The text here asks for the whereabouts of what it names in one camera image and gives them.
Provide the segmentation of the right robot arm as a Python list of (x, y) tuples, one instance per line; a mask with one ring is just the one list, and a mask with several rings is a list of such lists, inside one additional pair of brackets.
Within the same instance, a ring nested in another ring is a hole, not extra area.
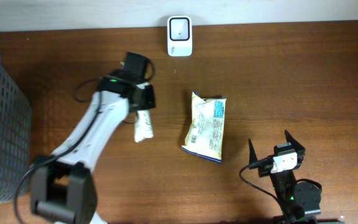
[(316, 223), (321, 213), (322, 185), (310, 179), (296, 179), (294, 170), (300, 168), (306, 149), (288, 131), (286, 142), (276, 145), (274, 153), (259, 160), (249, 141), (249, 169), (257, 169), (258, 175), (270, 177), (282, 214), (273, 217), (274, 223)]

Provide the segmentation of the white tube with tan cap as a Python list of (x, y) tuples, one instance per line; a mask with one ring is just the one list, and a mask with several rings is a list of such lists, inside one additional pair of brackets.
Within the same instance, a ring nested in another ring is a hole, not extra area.
[(135, 118), (135, 142), (141, 142), (145, 139), (152, 139), (154, 137), (154, 131), (150, 118), (149, 110), (141, 110), (136, 113)]

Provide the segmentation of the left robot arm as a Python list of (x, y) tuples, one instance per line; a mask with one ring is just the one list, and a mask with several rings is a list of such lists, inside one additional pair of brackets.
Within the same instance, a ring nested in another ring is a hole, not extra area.
[(52, 223), (104, 223), (96, 211), (93, 171), (116, 128), (135, 113), (135, 142), (154, 136), (152, 61), (128, 52), (117, 70), (98, 80), (88, 110), (69, 137), (30, 170), (30, 210)]

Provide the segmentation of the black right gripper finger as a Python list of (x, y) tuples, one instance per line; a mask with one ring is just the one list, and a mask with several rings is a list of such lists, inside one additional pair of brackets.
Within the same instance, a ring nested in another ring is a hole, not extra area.
[(289, 142), (289, 143), (293, 146), (295, 152), (296, 152), (299, 156), (304, 156), (304, 155), (305, 155), (305, 151), (306, 151), (305, 147), (302, 146), (302, 145), (289, 133), (289, 131), (288, 131), (287, 129), (285, 130), (285, 138), (286, 138), (287, 142)]
[(259, 160), (255, 153), (255, 149), (251, 139), (248, 139), (248, 143), (249, 143), (249, 168), (254, 168)]

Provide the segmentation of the yellow snack bag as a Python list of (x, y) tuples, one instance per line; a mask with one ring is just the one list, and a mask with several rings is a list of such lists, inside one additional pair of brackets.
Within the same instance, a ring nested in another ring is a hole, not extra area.
[(192, 155), (222, 163), (226, 98), (191, 96), (191, 124), (181, 148)]

